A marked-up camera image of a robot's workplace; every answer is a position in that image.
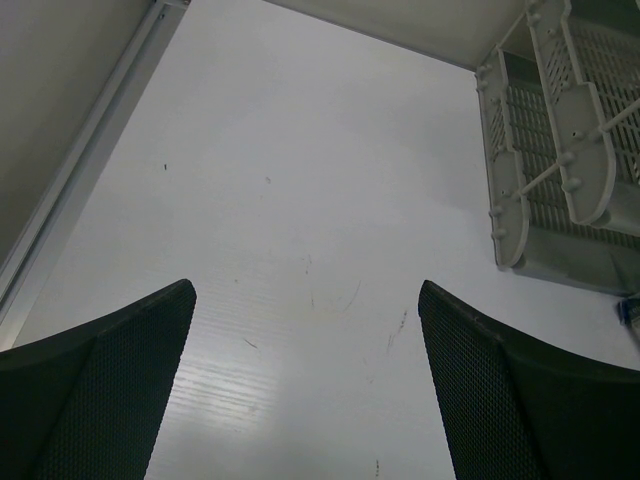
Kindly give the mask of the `pasta bag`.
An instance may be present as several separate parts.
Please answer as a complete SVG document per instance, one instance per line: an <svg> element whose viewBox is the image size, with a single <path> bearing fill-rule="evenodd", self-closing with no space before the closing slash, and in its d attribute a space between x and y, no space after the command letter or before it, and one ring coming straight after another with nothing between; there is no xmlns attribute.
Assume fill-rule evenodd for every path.
<svg viewBox="0 0 640 480"><path fill-rule="evenodd" d="M639 339L640 297L638 294L623 298L616 306L615 311L620 324L635 339Z"/></svg>

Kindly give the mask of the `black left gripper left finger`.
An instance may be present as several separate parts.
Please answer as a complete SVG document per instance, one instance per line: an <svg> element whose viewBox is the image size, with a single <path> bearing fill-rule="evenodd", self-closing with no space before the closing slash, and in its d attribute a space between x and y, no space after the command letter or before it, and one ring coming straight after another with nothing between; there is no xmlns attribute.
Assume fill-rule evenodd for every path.
<svg viewBox="0 0 640 480"><path fill-rule="evenodd" d="M3 351L2 478L144 478L196 299L181 279Z"/></svg>

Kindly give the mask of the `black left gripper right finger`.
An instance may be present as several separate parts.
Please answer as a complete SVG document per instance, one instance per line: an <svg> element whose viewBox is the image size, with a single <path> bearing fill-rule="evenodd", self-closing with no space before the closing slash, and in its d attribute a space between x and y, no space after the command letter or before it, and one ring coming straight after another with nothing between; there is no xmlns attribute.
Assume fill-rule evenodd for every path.
<svg viewBox="0 0 640 480"><path fill-rule="evenodd" d="M418 314L456 478L638 478L638 371L536 339L432 281Z"/></svg>

